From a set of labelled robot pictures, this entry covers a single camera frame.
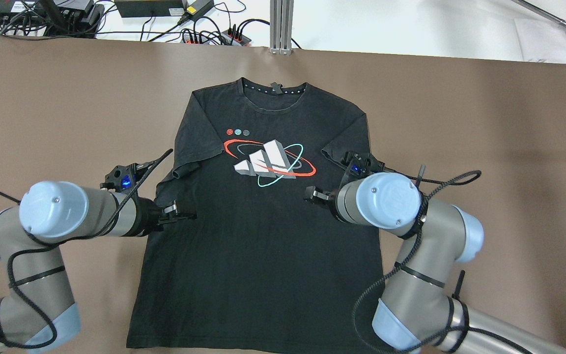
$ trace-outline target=white table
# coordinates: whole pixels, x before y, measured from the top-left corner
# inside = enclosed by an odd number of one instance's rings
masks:
[[[566,0],[531,2],[566,20]],[[242,8],[236,0],[226,3],[231,10]],[[247,18],[270,20],[269,0],[244,3],[246,11],[231,14],[233,23]],[[227,28],[226,13],[213,9],[207,15],[220,29]],[[522,61],[514,24],[515,19],[521,18],[547,22],[510,0],[296,0],[292,37],[303,49]],[[122,19],[119,12],[114,12],[107,16],[103,31],[140,31],[146,20]],[[156,18],[151,30],[164,31],[176,22],[177,18],[173,17]],[[188,21],[179,29],[192,26],[193,22]],[[201,29],[214,30],[214,27],[200,20],[198,30]],[[270,45],[269,28],[264,24],[251,23],[244,34],[253,40],[252,45]],[[133,33],[98,35],[98,38],[118,40],[139,40],[139,37],[140,34]],[[176,36],[167,35],[161,40],[172,38]]]

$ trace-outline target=metal rod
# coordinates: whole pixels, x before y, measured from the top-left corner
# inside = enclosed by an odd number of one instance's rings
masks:
[[[294,0],[283,0],[281,13],[281,54],[292,54],[292,13]]]
[[[544,9],[541,9],[541,7],[538,7],[534,4],[530,4],[529,2],[527,2],[525,0],[512,0],[512,2],[515,2],[515,3],[525,7],[526,9],[532,11],[533,13],[536,13],[536,14],[543,16],[544,18],[552,21],[553,23],[556,23],[557,25],[562,25],[562,26],[566,27],[566,21],[565,20],[556,16],[555,14],[548,13]]]
[[[270,0],[270,53],[281,53],[281,0]]]

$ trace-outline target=power strip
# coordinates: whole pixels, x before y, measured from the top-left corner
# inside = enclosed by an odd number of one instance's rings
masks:
[[[232,29],[227,29],[225,32],[222,32],[222,37],[224,37],[226,45],[229,45],[230,43],[231,45],[245,47],[249,45],[250,42],[252,42],[252,39],[248,38],[248,36],[243,35],[241,38],[239,38],[238,35],[233,36],[232,33],[233,33]]]

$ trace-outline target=brown paper sheet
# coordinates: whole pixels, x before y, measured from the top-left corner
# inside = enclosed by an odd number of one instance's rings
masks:
[[[357,104],[373,153],[396,170],[414,175],[425,163],[433,179],[482,170],[438,195],[486,232],[483,250],[463,265],[462,299],[566,347],[566,65],[0,38],[0,190],[20,198],[41,180],[95,187],[116,164],[150,161],[172,147],[192,90],[240,76],[307,81]],[[153,197],[169,168],[163,163],[141,195]],[[9,206],[0,197],[0,210]],[[61,247],[83,329],[53,352],[251,352],[125,348],[145,241]],[[381,241],[387,271],[400,242],[388,233]],[[0,262],[0,296],[6,283]]]

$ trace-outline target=aluminum extrusion post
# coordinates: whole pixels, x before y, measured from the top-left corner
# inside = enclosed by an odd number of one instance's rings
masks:
[[[294,0],[270,0],[270,53],[292,54]]]

